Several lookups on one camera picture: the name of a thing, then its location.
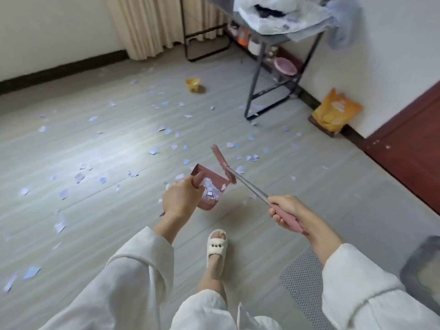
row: curtain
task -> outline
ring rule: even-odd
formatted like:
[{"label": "curtain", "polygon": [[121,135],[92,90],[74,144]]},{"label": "curtain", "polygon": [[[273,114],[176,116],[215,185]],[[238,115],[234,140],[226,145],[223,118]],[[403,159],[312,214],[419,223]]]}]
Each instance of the curtain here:
[{"label": "curtain", "polygon": [[[143,60],[184,42],[179,0],[105,0],[118,36],[129,57]],[[184,0],[187,34],[226,21],[226,16],[206,0]],[[196,38],[215,38],[221,30]]]}]

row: white wall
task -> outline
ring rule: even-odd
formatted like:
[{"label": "white wall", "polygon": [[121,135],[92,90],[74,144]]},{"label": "white wall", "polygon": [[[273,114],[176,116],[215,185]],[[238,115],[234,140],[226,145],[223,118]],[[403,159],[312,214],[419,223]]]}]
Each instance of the white wall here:
[{"label": "white wall", "polygon": [[0,0],[0,80],[121,49],[103,0]]},{"label": "white wall", "polygon": [[[356,42],[318,47],[301,86],[320,101],[332,87],[363,104],[350,125],[367,137],[440,80],[440,0],[360,0]],[[304,57],[309,42],[285,46]]]}]

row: pink bowl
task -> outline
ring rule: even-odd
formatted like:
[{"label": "pink bowl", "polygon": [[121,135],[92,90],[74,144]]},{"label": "pink bowl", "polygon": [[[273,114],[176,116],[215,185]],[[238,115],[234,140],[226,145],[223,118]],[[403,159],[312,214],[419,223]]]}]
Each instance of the pink bowl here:
[{"label": "pink bowl", "polygon": [[275,59],[274,65],[279,72],[286,74],[290,77],[298,73],[298,69],[295,67],[295,65],[286,58]]}]

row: orange bag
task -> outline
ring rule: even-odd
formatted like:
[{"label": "orange bag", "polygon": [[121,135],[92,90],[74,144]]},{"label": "orange bag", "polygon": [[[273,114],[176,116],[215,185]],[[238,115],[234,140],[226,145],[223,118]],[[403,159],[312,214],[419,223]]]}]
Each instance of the orange bag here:
[{"label": "orange bag", "polygon": [[333,88],[311,115],[322,127],[338,133],[360,110],[362,105],[350,101],[344,94],[338,94]]}]

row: door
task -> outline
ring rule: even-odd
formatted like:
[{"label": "door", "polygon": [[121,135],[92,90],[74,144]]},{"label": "door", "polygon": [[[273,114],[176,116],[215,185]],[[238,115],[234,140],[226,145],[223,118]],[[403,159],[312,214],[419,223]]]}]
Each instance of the door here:
[{"label": "door", "polygon": [[368,137],[363,149],[440,214],[440,82]]}]

